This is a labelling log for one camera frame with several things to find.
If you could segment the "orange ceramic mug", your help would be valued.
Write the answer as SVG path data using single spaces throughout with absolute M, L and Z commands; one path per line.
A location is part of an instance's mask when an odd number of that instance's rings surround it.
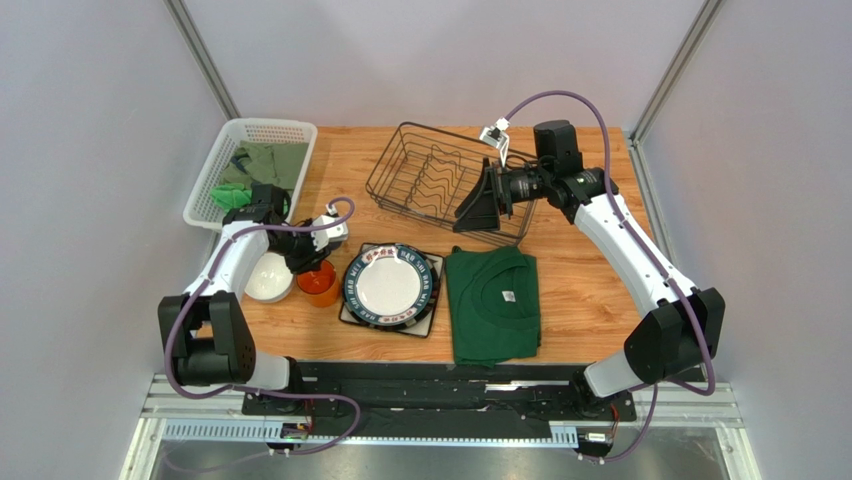
M 296 283 L 313 307 L 330 307 L 340 296 L 338 275 L 333 264 L 328 260 L 323 260 L 317 270 L 298 274 Z

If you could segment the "white ribbed bowl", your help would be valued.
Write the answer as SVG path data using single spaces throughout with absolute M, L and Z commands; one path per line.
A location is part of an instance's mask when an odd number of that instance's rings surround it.
M 284 256 L 267 252 L 255 265 L 245 294 L 261 303 L 276 303 L 283 300 L 292 291 L 294 275 Z

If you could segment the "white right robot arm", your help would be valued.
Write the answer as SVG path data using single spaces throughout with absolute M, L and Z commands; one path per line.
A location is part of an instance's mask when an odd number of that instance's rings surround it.
M 480 141 L 499 158 L 483 160 L 479 179 L 455 211 L 454 231 L 497 231 L 516 205 L 544 199 L 603 254 L 642 317 L 619 351 L 575 373 L 570 399 L 577 415 L 595 418 L 630 390 L 698 366 L 707 377 L 700 392 L 711 395 L 722 295 L 698 288 L 653 244 L 629 213 L 608 167 L 584 166 L 569 121 L 534 126 L 536 158 L 518 167 L 507 164 L 508 126 L 500 119 L 482 129 Z

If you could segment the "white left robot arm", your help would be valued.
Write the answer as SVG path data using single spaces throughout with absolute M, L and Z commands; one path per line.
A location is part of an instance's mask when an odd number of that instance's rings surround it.
M 219 243 L 186 290 L 164 297 L 157 309 L 168 382 L 192 399 L 229 389 L 282 391 L 294 361 L 258 349 L 242 310 L 250 277 L 266 253 L 281 257 L 293 274 L 318 270 L 348 237 L 347 215 L 330 202 L 324 214 L 291 225 L 290 196 L 259 185 L 245 206 L 228 211 Z

